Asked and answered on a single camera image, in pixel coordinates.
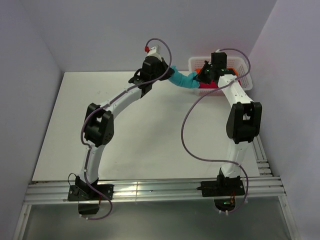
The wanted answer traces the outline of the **teal t shirt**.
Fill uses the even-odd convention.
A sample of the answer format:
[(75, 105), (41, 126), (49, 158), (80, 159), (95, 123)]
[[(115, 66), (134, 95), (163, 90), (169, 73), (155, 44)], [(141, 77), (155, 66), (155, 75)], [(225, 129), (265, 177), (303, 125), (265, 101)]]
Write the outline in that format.
[(171, 69), (174, 70), (174, 73), (168, 80), (172, 84), (186, 89), (198, 89), (200, 87), (200, 83), (195, 80), (196, 71), (191, 72), (189, 75), (184, 75), (178, 71), (175, 65), (172, 65)]

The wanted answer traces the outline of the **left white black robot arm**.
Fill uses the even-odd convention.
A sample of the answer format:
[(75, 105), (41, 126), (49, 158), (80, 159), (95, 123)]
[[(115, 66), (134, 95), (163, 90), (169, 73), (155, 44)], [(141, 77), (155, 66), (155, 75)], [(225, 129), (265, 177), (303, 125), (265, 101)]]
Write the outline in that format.
[(87, 146), (83, 167), (76, 177), (79, 194), (91, 200), (98, 194), (99, 165), (105, 146), (114, 136), (115, 118), (130, 104), (141, 99), (156, 81), (169, 79), (175, 71), (163, 58), (147, 56), (142, 67), (128, 81), (128, 86), (113, 99), (87, 107), (80, 140)]

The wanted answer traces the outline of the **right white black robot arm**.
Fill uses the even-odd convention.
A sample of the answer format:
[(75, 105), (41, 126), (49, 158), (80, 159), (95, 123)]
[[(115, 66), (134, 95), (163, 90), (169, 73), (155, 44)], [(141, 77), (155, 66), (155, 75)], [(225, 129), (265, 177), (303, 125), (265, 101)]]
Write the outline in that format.
[(245, 194), (245, 187), (240, 177), (241, 166), (249, 143), (260, 132), (262, 105), (248, 97), (235, 72), (227, 68), (224, 60), (214, 64), (205, 61), (195, 78), (203, 84), (214, 82), (230, 104), (226, 122), (226, 135), (230, 140), (227, 162), (219, 170), (213, 191), (221, 196), (242, 196)]

